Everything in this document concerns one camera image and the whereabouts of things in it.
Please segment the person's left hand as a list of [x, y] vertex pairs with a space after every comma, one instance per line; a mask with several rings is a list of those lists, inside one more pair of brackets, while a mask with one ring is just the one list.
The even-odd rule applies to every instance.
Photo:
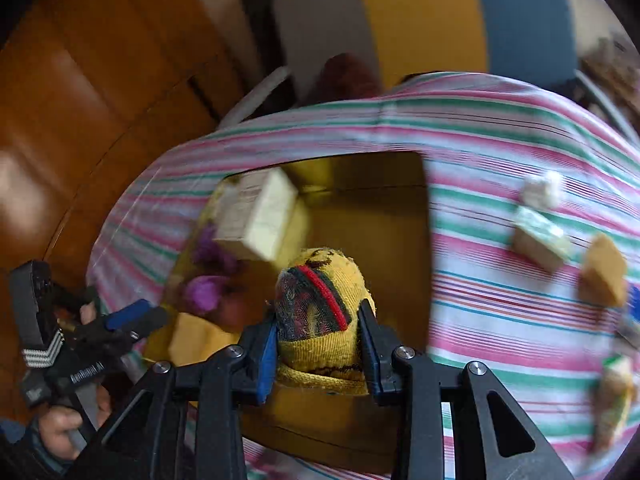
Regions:
[[[112, 414], [111, 398], [101, 385], [96, 386], [96, 423], [101, 427]], [[74, 460], [80, 449], [76, 448], [70, 433], [82, 425], [81, 414], [66, 406], [51, 406], [39, 417], [38, 429], [44, 447], [59, 460]]]

